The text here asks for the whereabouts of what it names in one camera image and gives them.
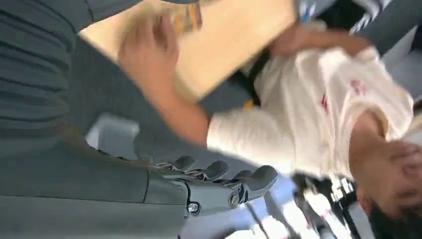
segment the white shirt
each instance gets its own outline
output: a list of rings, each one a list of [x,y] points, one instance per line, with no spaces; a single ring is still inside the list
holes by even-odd
[[[283,174],[352,178],[348,151],[357,118],[373,109],[393,140],[413,117],[412,97],[394,83],[373,47],[355,57],[333,48],[274,58],[255,89],[261,108],[215,114],[207,145]]]

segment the yellow object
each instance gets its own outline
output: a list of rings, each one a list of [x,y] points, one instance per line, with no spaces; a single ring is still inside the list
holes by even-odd
[[[253,100],[248,100],[244,105],[243,105],[243,108],[245,109],[245,110],[247,110],[247,109],[251,109],[252,107],[254,106],[254,104],[253,104]]]

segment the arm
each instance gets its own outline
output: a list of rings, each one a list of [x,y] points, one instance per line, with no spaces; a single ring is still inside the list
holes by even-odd
[[[163,38],[154,34],[157,28]],[[165,17],[158,26],[152,20],[145,19],[134,27],[123,41],[118,59],[171,130],[186,141],[206,146],[208,116],[174,90],[178,56],[176,35],[169,19]]]
[[[355,56],[370,45],[365,38],[350,35],[346,31],[318,31],[306,25],[294,25],[274,40],[270,52],[273,56],[288,56],[306,49],[341,47],[350,56]]]

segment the metal screw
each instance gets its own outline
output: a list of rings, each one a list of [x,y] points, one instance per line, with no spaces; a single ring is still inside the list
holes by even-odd
[[[196,203],[189,203],[189,205],[188,205],[188,211],[190,213],[196,213],[198,211],[198,209],[199,209],[199,205],[198,204],[196,204]]]
[[[237,206],[239,204],[239,194],[237,192],[233,192],[228,199],[228,203],[232,207]]]

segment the human finger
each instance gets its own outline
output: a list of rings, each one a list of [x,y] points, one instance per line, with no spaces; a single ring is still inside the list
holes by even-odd
[[[163,33],[166,51],[171,54],[178,52],[179,46],[177,43],[177,35],[173,25],[170,22],[170,18],[167,15],[162,17],[161,31]]]
[[[151,17],[141,20],[137,26],[137,41],[147,44],[155,44],[154,22]]]

